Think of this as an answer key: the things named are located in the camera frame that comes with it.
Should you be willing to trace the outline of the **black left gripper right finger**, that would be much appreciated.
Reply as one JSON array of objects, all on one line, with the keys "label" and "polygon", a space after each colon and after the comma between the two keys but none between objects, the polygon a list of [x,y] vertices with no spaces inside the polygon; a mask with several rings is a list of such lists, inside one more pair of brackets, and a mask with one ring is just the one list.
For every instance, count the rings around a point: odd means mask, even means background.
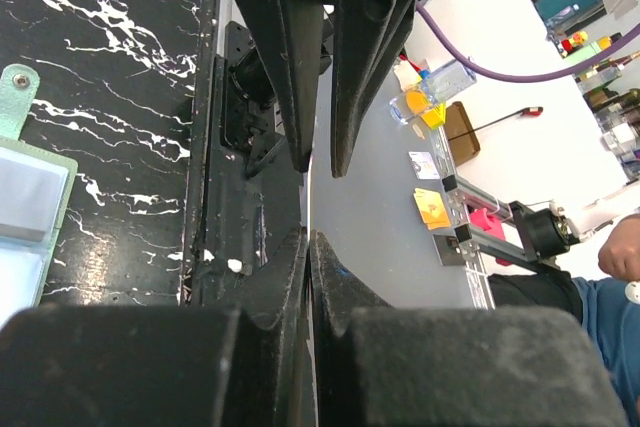
[{"label": "black left gripper right finger", "polygon": [[557,309],[398,309],[313,232],[323,426],[624,426],[583,329]]}]

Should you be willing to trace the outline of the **mint green card holder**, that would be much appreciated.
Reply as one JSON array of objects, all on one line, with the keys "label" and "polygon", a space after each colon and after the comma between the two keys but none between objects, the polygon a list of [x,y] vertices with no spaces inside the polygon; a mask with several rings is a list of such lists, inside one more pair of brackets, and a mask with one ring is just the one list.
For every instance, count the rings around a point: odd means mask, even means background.
[{"label": "mint green card holder", "polygon": [[22,64],[1,73],[1,324],[39,304],[78,163],[20,139],[40,84]]}]

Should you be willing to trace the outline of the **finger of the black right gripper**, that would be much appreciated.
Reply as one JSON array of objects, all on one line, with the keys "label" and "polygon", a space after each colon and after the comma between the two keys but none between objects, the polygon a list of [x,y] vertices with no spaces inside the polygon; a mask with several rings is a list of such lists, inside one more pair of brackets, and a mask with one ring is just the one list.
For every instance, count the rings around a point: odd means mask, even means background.
[{"label": "finger of the black right gripper", "polygon": [[321,0],[235,0],[281,111],[293,167],[312,151],[323,34]]},{"label": "finger of the black right gripper", "polygon": [[346,175],[366,112],[411,31],[415,0],[331,0],[333,71],[330,151]]}]

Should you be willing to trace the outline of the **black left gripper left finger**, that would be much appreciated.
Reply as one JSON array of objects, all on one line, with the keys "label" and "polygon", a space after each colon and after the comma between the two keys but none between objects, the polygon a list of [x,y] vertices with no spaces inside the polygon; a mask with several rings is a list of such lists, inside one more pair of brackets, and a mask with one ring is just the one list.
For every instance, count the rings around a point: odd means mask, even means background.
[{"label": "black left gripper left finger", "polygon": [[307,233],[210,307],[56,306],[1,332],[5,426],[295,426]]}]

